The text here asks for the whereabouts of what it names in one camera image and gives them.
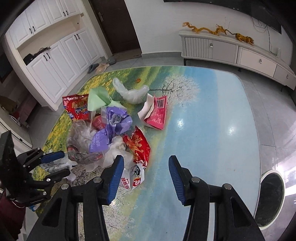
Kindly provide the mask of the small red wrapper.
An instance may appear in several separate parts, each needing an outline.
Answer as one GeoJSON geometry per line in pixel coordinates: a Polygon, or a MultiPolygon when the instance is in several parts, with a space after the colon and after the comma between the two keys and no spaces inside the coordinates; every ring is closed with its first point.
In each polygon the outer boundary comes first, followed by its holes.
{"type": "Polygon", "coordinates": [[[95,128],[98,131],[102,130],[106,127],[106,124],[103,122],[101,115],[97,115],[93,118],[92,126],[93,126],[93,128],[95,128]]]}

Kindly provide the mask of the golden tiger figurine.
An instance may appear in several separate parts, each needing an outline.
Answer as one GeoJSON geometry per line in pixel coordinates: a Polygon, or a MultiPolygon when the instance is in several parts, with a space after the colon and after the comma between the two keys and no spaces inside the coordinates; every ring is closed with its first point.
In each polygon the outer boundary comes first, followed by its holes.
{"type": "Polygon", "coordinates": [[[250,44],[252,46],[254,45],[254,40],[249,36],[244,36],[240,33],[236,33],[235,38],[240,42],[244,42],[244,43],[250,44]]]}

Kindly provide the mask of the white tv console cabinet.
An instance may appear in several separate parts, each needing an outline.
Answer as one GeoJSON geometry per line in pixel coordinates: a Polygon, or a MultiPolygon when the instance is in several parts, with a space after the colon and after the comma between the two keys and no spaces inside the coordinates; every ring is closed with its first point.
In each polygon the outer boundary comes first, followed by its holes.
{"type": "Polygon", "coordinates": [[[181,30],[182,58],[224,63],[247,69],[295,90],[295,73],[280,58],[232,37],[181,30]]]}

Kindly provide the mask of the white crumpled tissue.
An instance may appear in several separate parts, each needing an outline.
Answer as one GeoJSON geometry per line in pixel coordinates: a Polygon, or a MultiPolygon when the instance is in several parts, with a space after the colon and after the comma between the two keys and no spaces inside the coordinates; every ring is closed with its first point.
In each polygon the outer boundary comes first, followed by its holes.
{"type": "Polygon", "coordinates": [[[103,155],[103,157],[92,164],[86,165],[85,171],[88,173],[94,171],[97,167],[109,167],[113,164],[113,161],[115,160],[117,155],[123,156],[126,169],[134,166],[133,154],[126,151],[126,145],[123,141],[123,137],[115,136],[112,139],[112,143],[109,145],[108,151],[103,155]]]}

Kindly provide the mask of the pink red paper packet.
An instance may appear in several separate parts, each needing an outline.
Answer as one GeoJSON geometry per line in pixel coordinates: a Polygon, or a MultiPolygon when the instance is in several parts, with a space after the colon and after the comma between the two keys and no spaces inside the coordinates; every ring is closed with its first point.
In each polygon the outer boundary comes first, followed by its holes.
{"type": "Polygon", "coordinates": [[[163,130],[166,122],[167,96],[147,95],[143,108],[137,113],[145,126],[163,130]]]}

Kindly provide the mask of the dark brown door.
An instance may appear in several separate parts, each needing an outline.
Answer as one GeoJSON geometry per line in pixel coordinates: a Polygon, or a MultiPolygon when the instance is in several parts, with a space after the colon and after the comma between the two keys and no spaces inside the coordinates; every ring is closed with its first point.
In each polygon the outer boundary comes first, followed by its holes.
{"type": "Polygon", "coordinates": [[[140,44],[124,0],[92,0],[89,2],[102,29],[111,53],[136,51],[140,44]]]}

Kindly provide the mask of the red snack bag blue label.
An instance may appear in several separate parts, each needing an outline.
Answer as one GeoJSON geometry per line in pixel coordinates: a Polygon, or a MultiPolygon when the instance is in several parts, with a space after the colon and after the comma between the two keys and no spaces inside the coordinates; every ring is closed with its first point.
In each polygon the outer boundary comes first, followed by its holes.
{"type": "Polygon", "coordinates": [[[70,120],[90,121],[90,113],[88,111],[88,94],[69,95],[62,97],[63,107],[70,120]]]}

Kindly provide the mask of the beige slipper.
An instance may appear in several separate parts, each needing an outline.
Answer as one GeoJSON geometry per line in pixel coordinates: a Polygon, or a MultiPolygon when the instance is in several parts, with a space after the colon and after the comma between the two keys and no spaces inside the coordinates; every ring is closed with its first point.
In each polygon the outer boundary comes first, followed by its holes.
{"type": "Polygon", "coordinates": [[[101,63],[99,64],[99,66],[95,69],[95,73],[96,74],[102,74],[103,72],[106,71],[106,69],[109,67],[110,65],[108,63],[101,63]]]}

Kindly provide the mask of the white printed snack wrapper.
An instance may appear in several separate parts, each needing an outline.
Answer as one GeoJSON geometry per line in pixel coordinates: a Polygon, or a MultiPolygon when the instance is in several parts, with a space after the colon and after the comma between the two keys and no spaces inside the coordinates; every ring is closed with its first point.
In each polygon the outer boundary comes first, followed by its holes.
{"type": "Polygon", "coordinates": [[[141,163],[137,163],[131,168],[124,168],[119,186],[126,190],[137,188],[145,178],[144,168],[141,163]]]}

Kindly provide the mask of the red orange chip bag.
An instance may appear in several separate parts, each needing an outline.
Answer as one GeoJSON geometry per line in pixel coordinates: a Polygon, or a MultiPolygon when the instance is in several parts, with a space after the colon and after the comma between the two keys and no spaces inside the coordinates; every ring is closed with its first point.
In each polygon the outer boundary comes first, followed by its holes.
{"type": "Polygon", "coordinates": [[[135,126],[131,136],[124,135],[123,141],[132,152],[133,161],[137,164],[142,164],[143,168],[146,169],[149,162],[151,148],[143,132],[135,126]]]}

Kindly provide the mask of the clear crumpled plastic bag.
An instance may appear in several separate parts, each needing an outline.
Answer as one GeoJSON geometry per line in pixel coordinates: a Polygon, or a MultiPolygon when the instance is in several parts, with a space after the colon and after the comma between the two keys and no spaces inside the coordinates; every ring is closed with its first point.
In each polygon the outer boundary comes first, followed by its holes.
{"type": "Polygon", "coordinates": [[[90,144],[97,133],[90,122],[75,120],[66,140],[68,158],[78,164],[88,165],[102,159],[102,152],[90,152],[90,144]]]}

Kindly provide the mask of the golden dragon figurine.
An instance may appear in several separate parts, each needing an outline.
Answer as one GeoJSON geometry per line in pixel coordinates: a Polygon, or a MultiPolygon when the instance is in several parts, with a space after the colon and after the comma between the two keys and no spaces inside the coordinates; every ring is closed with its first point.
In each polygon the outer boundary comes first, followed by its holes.
{"type": "Polygon", "coordinates": [[[224,33],[225,35],[227,35],[226,33],[226,29],[224,29],[222,26],[219,26],[219,25],[216,25],[216,30],[210,30],[208,28],[205,28],[205,27],[201,27],[201,28],[197,28],[196,26],[192,25],[191,23],[189,22],[184,22],[182,23],[182,26],[183,27],[188,27],[189,29],[191,29],[192,32],[195,32],[195,33],[200,33],[202,31],[207,31],[208,33],[212,34],[212,35],[219,35],[220,33],[224,33]]]}

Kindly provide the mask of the black trash bin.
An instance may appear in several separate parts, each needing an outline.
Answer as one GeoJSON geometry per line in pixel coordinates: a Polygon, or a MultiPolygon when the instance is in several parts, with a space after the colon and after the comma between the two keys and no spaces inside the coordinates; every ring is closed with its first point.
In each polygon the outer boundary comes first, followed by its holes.
{"type": "Polygon", "coordinates": [[[270,227],[278,218],[285,201],[285,182],[276,170],[269,170],[261,176],[260,194],[255,221],[260,230],[270,227]]]}

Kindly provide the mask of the white wall cabinet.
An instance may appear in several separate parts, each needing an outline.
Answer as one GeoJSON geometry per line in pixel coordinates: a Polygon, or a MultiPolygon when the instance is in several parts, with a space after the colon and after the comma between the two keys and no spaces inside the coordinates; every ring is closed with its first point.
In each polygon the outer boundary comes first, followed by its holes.
{"type": "Polygon", "coordinates": [[[56,111],[89,66],[106,56],[86,1],[34,1],[2,41],[15,73],[32,96],[56,111]]]}

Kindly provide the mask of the grey slipper by door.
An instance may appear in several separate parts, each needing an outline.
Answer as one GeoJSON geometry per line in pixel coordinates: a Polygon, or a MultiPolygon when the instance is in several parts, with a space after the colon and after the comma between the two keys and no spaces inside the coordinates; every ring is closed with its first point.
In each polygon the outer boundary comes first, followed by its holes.
{"type": "Polygon", "coordinates": [[[106,61],[106,63],[109,64],[109,65],[114,65],[116,62],[117,62],[117,61],[116,61],[116,59],[115,59],[113,56],[110,56],[110,57],[107,59],[107,61],[106,61]]]}

